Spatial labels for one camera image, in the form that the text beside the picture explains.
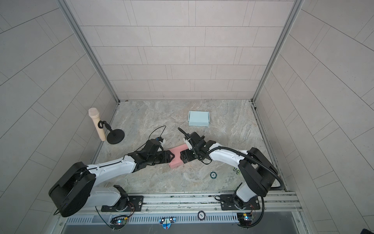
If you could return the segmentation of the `pink paper box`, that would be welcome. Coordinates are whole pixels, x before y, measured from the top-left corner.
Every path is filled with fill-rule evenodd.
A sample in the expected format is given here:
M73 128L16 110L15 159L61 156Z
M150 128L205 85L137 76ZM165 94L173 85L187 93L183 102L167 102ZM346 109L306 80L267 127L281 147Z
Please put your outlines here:
M174 159L172 159L172 161L169 163L170 168L173 169L184 164L183 161L180 159L180 157L181 157L181 152L185 150L188 150L188 146L186 144L170 149L170 151L175 156Z

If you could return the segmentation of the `light blue paper box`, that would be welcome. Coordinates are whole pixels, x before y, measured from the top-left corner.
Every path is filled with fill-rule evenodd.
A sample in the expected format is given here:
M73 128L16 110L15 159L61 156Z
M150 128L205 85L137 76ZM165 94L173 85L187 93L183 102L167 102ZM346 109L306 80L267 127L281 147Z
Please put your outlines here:
M189 126L208 127L210 113L205 111L189 111Z

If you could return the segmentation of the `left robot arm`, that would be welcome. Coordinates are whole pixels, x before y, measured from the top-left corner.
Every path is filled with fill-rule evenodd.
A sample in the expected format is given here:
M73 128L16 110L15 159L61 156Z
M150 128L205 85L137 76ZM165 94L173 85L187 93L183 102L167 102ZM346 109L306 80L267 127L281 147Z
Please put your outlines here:
M151 139L142 150L117 160L90 165L81 161L73 164L48 192L57 208L56 213L69 217L82 208L94 206L109 206L117 211L126 209L128 195L121 186L99 188L98 185L147 166L170 163L175 155L170 150L164 150L163 144L158 139Z

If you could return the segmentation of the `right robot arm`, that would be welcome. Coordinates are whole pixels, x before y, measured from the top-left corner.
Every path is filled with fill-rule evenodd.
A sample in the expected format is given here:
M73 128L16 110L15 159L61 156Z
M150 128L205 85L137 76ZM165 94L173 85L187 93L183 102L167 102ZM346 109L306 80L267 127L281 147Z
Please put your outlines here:
M212 161L219 161L239 169L245 182L240 184L233 194L231 203L238 209L245 209L254 197L264 198L270 190L282 190L284 183L274 165L257 148L248 151L225 147L216 141L205 141L204 136L196 132L186 133L184 142L188 149L181 152L181 160L188 163L199 160L208 165Z

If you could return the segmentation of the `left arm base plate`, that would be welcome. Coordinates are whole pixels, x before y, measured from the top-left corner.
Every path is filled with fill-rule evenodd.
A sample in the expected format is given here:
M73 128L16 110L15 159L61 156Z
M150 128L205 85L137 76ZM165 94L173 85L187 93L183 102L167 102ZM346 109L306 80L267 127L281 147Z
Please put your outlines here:
M129 196L120 199L114 206L102 206L101 212L140 212L143 201L143 196Z

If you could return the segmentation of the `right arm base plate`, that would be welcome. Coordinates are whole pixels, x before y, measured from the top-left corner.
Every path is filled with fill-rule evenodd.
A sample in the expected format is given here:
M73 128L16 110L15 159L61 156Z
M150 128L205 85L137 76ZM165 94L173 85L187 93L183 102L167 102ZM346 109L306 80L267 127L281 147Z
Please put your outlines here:
M257 197L251 198L248 202L243 202L234 195L217 195L215 199L220 203L223 211L233 210L260 210L260 204Z

